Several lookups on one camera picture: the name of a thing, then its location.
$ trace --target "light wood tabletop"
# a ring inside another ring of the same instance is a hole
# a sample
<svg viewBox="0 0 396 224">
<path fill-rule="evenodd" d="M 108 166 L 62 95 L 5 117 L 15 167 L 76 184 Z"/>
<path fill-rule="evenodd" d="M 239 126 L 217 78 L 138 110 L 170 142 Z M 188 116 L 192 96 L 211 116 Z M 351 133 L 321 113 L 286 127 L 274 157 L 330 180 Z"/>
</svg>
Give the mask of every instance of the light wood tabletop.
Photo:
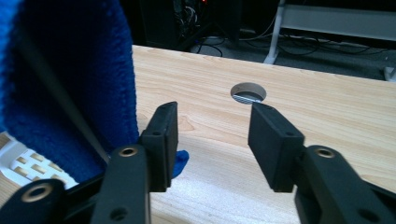
<svg viewBox="0 0 396 224">
<path fill-rule="evenodd" d="M 396 84 L 186 52 L 133 47 L 139 130 L 178 102 L 179 149 L 191 159 L 153 223 L 299 223 L 293 194 L 273 193 L 248 148 L 250 105 L 231 88 L 254 82 L 304 135 L 341 152 L 365 180 L 396 191 Z M 6 186 L 1 180 L 1 188 Z"/>
</svg>

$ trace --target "floor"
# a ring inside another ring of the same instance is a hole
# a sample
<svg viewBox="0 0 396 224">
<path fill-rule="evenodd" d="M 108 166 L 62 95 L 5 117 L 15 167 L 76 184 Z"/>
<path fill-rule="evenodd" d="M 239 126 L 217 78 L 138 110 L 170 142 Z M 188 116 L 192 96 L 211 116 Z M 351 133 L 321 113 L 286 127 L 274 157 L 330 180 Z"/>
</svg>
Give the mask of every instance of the floor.
<svg viewBox="0 0 396 224">
<path fill-rule="evenodd" d="M 271 36 L 240 40 L 238 44 L 213 35 L 200 41 L 191 52 L 263 63 Z M 279 46 L 275 64 L 287 67 L 377 80 L 385 80 L 385 67 L 396 67 L 396 50 L 297 36 L 283 36 Z"/>
</svg>

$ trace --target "wooden table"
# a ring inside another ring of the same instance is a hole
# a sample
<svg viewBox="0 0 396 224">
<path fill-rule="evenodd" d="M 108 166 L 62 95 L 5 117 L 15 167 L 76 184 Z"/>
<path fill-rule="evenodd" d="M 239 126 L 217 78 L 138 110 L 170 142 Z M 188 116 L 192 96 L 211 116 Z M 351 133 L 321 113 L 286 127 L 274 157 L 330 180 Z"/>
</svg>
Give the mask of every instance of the wooden table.
<svg viewBox="0 0 396 224">
<path fill-rule="evenodd" d="M 273 193 L 248 148 L 250 105 L 230 89 L 255 82 L 306 137 L 340 151 L 362 178 L 396 191 L 396 85 L 261 63 L 134 47 L 137 116 L 178 102 L 179 149 L 191 159 L 153 223 L 299 223 L 293 194 Z"/>
</svg>

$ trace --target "blue towel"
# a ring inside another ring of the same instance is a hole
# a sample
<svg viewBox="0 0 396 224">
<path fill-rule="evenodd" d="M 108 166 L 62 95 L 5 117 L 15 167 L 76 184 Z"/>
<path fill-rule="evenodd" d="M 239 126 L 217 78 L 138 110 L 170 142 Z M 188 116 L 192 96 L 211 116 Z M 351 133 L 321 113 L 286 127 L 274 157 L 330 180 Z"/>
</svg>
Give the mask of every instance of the blue towel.
<svg viewBox="0 0 396 224">
<path fill-rule="evenodd" d="M 101 174 L 106 163 L 16 50 L 19 27 L 110 153 L 139 136 L 132 38 L 119 1 L 0 0 L 0 127 L 77 182 Z"/>
</svg>

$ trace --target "blue fabric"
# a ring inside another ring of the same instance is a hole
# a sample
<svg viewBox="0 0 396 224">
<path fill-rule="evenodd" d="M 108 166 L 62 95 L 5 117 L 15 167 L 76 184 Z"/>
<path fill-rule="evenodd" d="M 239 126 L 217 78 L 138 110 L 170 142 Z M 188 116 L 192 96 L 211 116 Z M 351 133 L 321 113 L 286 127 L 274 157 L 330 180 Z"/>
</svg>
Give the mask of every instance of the blue fabric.
<svg viewBox="0 0 396 224">
<path fill-rule="evenodd" d="M 132 38 L 119 0 L 0 0 L 0 129 L 77 182 L 106 164 L 15 50 L 27 30 L 107 153 L 137 142 Z M 177 153 L 175 174 L 188 160 Z"/>
</svg>

